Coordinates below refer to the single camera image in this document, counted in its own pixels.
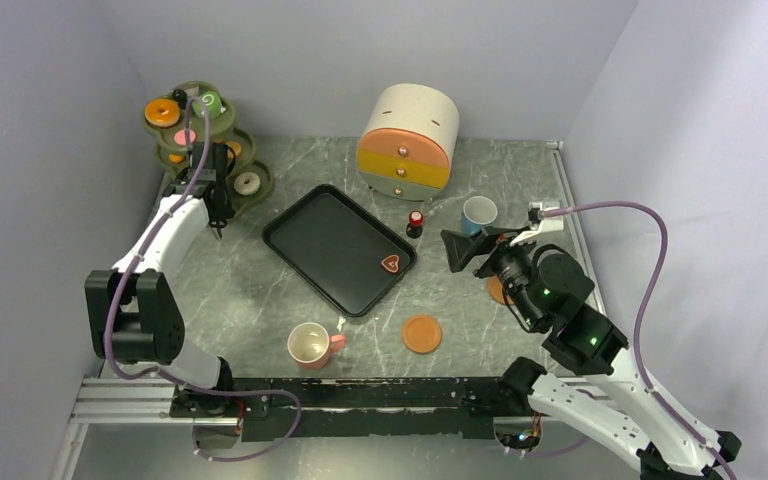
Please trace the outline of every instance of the white wall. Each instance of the white wall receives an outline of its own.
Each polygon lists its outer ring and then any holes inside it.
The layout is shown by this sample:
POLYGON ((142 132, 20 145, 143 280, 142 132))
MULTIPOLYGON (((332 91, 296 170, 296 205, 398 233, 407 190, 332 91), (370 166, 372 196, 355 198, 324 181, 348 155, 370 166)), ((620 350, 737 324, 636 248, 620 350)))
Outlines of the white wall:
POLYGON ((92 0, 0 2, 0 479, 48 478, 97 365, 83 281, 156 193, 147 98, 92 0))
POLYGON ((461 135, 560 139, 637 0, 103 0, 157 95, 204 79, 256 133, 360 135, 395 83, 446 92, 461 135))
MULTIPOLYGON (((768 0, 643 0, 566 139, 578 203, 636 200, 670 228, 649 367, 744 441, 768 479, 768 0)), ((639 213, 582 214, 609 314, 631 331, 657 255, 639 213)))

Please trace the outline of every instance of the orange drawer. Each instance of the orange drawer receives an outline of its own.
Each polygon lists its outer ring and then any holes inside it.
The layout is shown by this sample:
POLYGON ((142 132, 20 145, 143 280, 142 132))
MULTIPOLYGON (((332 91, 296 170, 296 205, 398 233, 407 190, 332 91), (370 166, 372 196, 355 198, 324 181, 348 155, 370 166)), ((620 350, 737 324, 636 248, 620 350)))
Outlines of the orange drawer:
POLYGON ((442 168, 450 167, 446 152, 433 140, 398 128, 379 128, 367 133, 358 141, 360 150, 442 168))
POLYGON ((358 150, 358 169, 362 172, 406 182, 443 188, 449 180, 449 168, 412 162, 401 157, 358 150))

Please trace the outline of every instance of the marble table surface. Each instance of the marble table surface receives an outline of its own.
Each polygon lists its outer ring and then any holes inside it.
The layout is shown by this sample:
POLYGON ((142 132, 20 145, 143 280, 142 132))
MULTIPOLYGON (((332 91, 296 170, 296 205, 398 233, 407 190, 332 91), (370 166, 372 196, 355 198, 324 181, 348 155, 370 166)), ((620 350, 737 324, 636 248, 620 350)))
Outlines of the marble table surface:
MULTIPOLYGON (((484 280, 452 274, 441 229, 457 230, 463 202, 489 197, 499 207, 496 226, 519 227, 529 201, 564 196, 544 142, 460 140, 446 188, 431 202, 407 202, 370 190, 357 171, 356 138, 258 137, 257 158, 276 176, 272 196, 234 220, 223 239, 205 229, 195 239, 171 286, 186 323, 186 335, 224 357, 237 377, 422 377, 496 376, 517 356, 568 374, 528 335, 504 306, 487 293, 484 280), (343 318, 261 240, 263 227, 312 188, 330 183, 406 238, 418 261, 400 283, 362 318, 343 318), (424 233, 404 234, 408 212, 421 210, 424 233), (428 314, 443 329, 431 354, 417 355, 402 343, 409 317, 428 314), (344 333, 347 346, 322 370, 301 370, 287 353, 287 336, 303 322, 344 333)), ((570 222, 546 236, 575 252, 570 222)))

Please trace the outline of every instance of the mug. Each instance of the mug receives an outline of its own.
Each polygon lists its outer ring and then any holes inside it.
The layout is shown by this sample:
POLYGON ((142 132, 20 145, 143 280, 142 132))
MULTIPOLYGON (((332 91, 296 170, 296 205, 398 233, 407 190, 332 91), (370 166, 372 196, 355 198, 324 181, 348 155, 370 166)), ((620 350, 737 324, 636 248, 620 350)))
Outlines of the mug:
POLYGON ((328 363, 331 355, 346 346, 342 333, 328 336, 325 327, 308 322, 298 325, 287 338, 287 351, 300 367, 318 370, 328 363))
POLYGON ((461 212, 461 231, 467 235, 478 233, 481 227, 493 223, 498 214, 499 209, 493 200, 487 197, 470 197, 464 202, 461 212))

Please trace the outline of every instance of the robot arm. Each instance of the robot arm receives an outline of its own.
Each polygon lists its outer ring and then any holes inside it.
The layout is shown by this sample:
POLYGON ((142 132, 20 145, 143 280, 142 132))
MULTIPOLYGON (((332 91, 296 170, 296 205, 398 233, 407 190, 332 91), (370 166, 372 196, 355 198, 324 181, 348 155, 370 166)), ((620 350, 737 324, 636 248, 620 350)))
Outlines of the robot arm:
POLYGON ((641 478, 721 478, 712 469, 716 460, 708 448, 719 444, 721 456, 732 461, 740 440, 699 422, 653 379, 658 393, 707 440, 700 445, 646 388, 625 335, 585 303, 593 281, 560 247, 535 243, 539 235, 563 228, 560 217, 542 220, 542 212, 553 207, 532 204, 531 225, 521 229, 485 227, 472 236, 443 231, 450 270, 461 271, 473 257, 488 255, 473 274, 496 275, 522 316, 523 328, 548 333, 543 347, 552 358, 599 387, 623 413, 578 394, 522 357, 505 372, 502 386, 515 402, 550 414, 606 446, 640 471, 641 478))
POLYGON ((121 368, 128 373, 153 366, 190 385, 211 389, 227 386, 232 381, 230 369, 221 358, 208 354, 185 338, 184 321, 168 283, 177 274, 196 235, 205 226, 221 232, 227 220, 234 215, 225 182, 229 169, 225 160, 227 147, 223 144, 205 147, 203 143, 197 143, 194 145, 195 156, 200 156, 203 148, 210 148, 207 165, 195 182, 192 196, 174 213, 170 213, 170 208, 181 199, 186 184, 191 180, 192 172, 185 170, 163 192, 158 213, 131 252, 116 262, 111 270, 91 272, 84 291, 93 347, 96 355, 104 358, 102 336, 114 289, 137 253, 138 246, 151 234, 155 225, 159 225, 161 217, 168 215, 169 218, 154 234, 151 248, 144 256, 138 256, 140 261, 128 278, 125 294, 117 306, 113 352, 122 364, 121 368))

